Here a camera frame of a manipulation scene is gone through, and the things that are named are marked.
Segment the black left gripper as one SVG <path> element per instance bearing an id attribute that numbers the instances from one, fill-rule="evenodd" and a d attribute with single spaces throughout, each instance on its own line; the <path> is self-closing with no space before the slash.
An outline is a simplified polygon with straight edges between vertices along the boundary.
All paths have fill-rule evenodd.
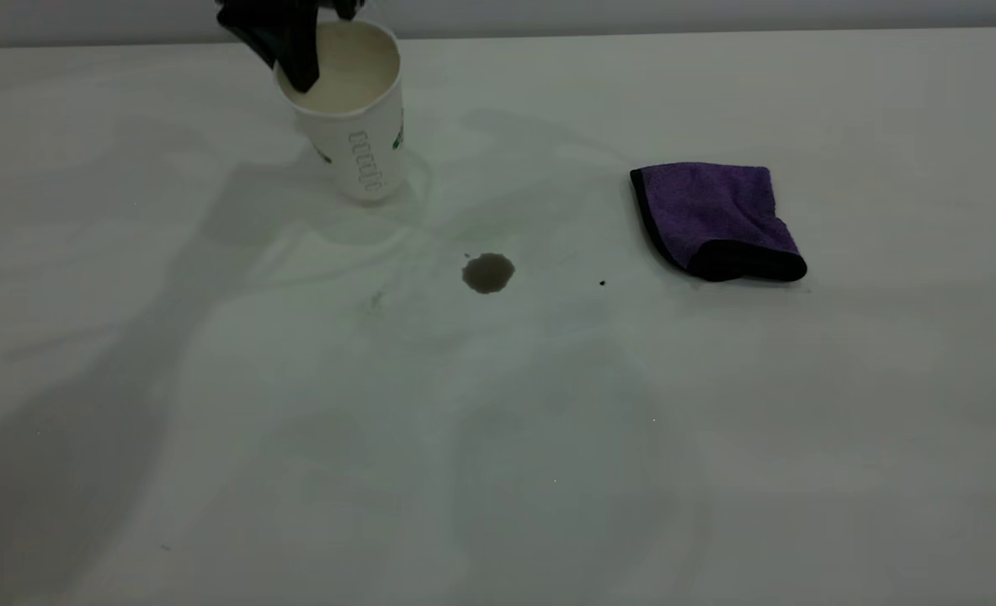
<path id="1" fill-rule="evenodd" d="M 319 81 L 317 18 L 321 8 L 340 20 L 358 16 L 358 0 L 333 1 L 217 1 L 216 22 L 223 28 L 244 28 L 245 45 L 270 69 L 277 66 L 294 91 L 308 92 Z"/>

